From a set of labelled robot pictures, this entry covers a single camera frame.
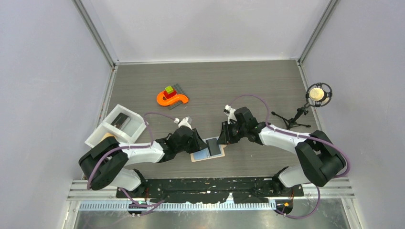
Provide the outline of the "dark grey credit card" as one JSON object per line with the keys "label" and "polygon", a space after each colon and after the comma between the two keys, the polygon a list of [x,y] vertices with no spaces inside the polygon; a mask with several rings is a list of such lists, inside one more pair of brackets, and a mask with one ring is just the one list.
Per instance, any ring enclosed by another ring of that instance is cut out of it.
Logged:
{"label": "dark grey credit card", "polygon": [[217,144],[216,138],[210,138],[206,140],[206,144],[209,150],[209,156],[215,157],[222,155],[222,148]]}

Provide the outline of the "black credit card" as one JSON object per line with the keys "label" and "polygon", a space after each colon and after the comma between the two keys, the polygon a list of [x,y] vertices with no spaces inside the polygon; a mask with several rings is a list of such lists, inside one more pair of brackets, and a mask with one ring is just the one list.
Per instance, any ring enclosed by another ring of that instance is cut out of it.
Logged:
{"label": "black credit card", "polygon": [[119,113],[116,118],[111,122],[111,125],[117,129],[124,129],[130,122],[130,117],[124,113]]}

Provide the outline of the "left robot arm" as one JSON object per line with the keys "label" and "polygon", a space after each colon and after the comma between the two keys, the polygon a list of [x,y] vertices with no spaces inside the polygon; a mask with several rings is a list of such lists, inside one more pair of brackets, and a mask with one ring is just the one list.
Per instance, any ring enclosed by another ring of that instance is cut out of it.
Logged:
{"label": "left robot arm", "polygon": [[139,198],[146,193],[146,184],[139,172],[127,166],[163,163],[174,159],[178,153],[191,154],[207,147],[196,129],[181,126],[148,145],[122,143],[109,136],[85,153],[78,164],[87,178],[87,189],[100,190],[111,185]]}

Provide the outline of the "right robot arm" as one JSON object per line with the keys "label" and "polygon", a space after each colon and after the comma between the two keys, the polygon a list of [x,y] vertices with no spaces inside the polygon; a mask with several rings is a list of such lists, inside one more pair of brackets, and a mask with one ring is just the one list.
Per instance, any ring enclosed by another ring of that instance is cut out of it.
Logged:
{"label": "right robot arm", "polygon": [[247,138],[261,146],[274,146],[297,156],[299,165],[286,167],[272,177],[273,191],[286,195],[293,186],[312,183],[323,187],[348,163],[322,131],[299,133],[278,128],[267,122],[258,122],[247,107],[233,109],[226,105],[227,121],[217,140],[219,145],[229,145]]}

